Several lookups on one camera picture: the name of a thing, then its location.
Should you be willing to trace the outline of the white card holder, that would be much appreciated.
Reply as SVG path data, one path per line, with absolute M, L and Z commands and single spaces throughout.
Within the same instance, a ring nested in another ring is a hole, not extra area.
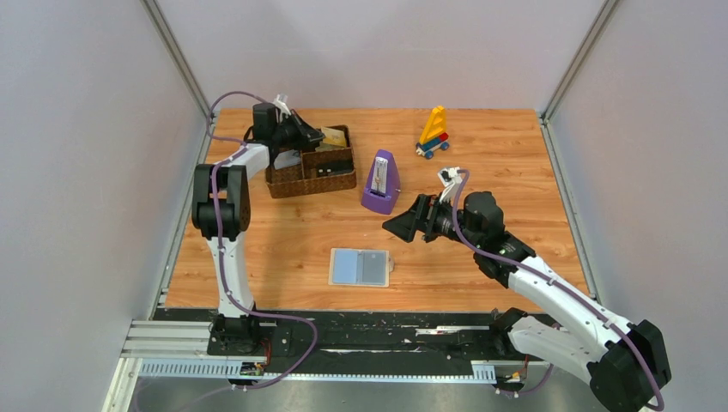
M 394 270 L 394 259 L 388 251 L 389 273 L 384 286 L 360 284 L 361 254 L 364 251 L 385 251 L 371 249 L 332 248 L 328 283 L 333 286 L 386 288 L 389 286 L 390 274 Z

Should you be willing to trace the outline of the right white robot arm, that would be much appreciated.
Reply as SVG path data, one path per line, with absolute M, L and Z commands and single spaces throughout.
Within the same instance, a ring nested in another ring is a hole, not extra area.
M 534 355 L 586 382 L 609 411 L 665 408 L 661 390 L 671 370 L 661 330 L 632 322 L 589 298 L 558 276 L 523 241 L 505 229 L 489 191 L 455 201 L 419 195 L 413 205 L 382 225 L 397 238 L 426 242 L 447 238 L 472 248 L 479 270 L 544 309 L 559 328 L 509 309 L 494 329 L 508 348 Z

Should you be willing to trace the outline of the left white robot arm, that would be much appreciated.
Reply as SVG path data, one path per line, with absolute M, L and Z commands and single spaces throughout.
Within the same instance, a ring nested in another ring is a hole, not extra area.
M 284 149 L 315 148 L 325 138 L 321 130 L 280 103 L 256 104 L 252 120 L 235 152 L 214 164 L 197 165 L 193 175 L 191 219 L 208 243 L 219 287 L 218 315 L 212 326 L 217 340 L 255 342 L 258 321 L 264 317 L 255 310 L 246 273 L 250 179 L 271 167 Z

